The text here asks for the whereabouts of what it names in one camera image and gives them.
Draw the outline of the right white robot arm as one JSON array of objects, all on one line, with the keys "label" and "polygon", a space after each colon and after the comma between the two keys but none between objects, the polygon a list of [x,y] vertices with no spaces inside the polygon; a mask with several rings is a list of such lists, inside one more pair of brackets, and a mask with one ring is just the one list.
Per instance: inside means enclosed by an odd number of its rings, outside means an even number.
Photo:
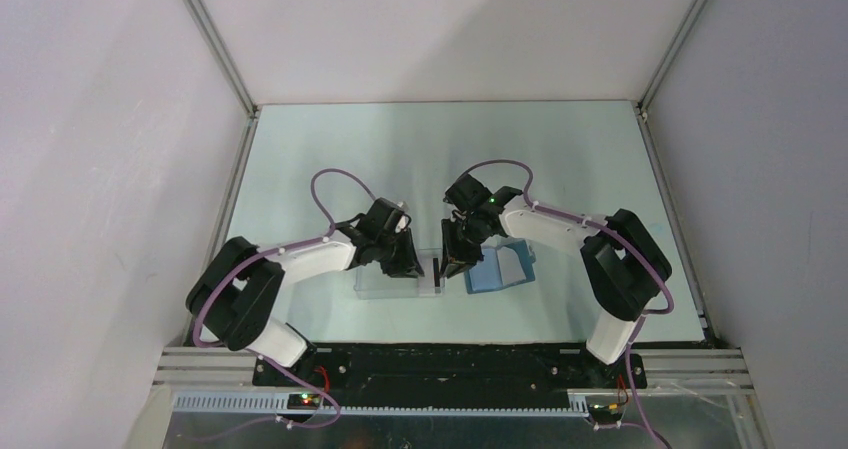
[{"label": "right white robot arm", "polygon": [[666,298],[672,274],[667,257],[636,214],[620,209],[611,216],[575,215],[544,206],[513,187],[490,191],[469,174],[445,192],[451,217],[442,220],[445,278],[469,271],[484,259],[483,246],[495,236],[524,239],[579,258],[600,313],[581,361],[585,380],[606,387],[622,372],[620,357],[631,344],[647,305]]}]

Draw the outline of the clear plastic card box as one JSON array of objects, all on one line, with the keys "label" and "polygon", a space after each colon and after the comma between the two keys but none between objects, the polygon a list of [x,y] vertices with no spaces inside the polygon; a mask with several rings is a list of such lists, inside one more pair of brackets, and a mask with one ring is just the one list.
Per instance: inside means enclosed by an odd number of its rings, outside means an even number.
[{"label": "clear plastic card box", "polygon": [[441,265],[441,250],[419,250],[417,256],[424,275],[416,279],[390,278],[383,274],[377,264],[359,267],[356,270],[356,279],[353,286],[355,294],[363,300],[441,296],[445,289],[445,279],[442,278],[440,288],[435,288],[432,269],[434,257],[439,259]]}]

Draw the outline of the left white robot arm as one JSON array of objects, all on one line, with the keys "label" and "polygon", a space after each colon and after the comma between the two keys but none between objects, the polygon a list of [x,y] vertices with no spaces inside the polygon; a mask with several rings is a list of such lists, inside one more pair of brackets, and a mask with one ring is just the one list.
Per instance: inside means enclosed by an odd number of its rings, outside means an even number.
[{"label": "left white robot arm", "polygon": [[290,384],[304,385],[315,375],[316,359],[308,352],[308,339],[272,315],[282,288],[372,263],[390,278],[424,274],[410,215],[385,198],[324,236],[269,249],[242,236],[228,240],[188,293],[185,306],[197,333],[208,329],[230,351],[270,359]]}]

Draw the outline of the blue leather card holder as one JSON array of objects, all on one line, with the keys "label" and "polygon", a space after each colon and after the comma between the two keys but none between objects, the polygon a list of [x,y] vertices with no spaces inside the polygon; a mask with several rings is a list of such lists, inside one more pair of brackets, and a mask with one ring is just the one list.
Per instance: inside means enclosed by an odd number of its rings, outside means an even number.
[{"label": "blue leather card holder", "polygon": [[524,239],[504,239],[482,248],[483,259],[464,276],[469,295],[499,292],[536,281],[536,256]]}]

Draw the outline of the aluminium frame rail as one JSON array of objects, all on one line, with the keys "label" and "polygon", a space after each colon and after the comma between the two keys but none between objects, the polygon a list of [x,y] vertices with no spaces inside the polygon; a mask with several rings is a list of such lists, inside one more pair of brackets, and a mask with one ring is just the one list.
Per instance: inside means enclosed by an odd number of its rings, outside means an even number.
[{"label": "aluminium frame rail", "polygon": [[250,95],[245,80],[204,0],[183,0],[183,3],[240,107],[249,118],[253,118],[258,105]]}]

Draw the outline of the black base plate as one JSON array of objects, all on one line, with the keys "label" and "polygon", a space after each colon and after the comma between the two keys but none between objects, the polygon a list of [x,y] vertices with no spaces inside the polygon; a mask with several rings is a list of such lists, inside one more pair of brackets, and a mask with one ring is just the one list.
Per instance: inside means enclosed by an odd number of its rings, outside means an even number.
[{"label": "black base plate", "polygon": [[565,409],[578,389],[647,386],[639,355],[607,365],[577,343],[322,343],[292,371],[347,408]]}]

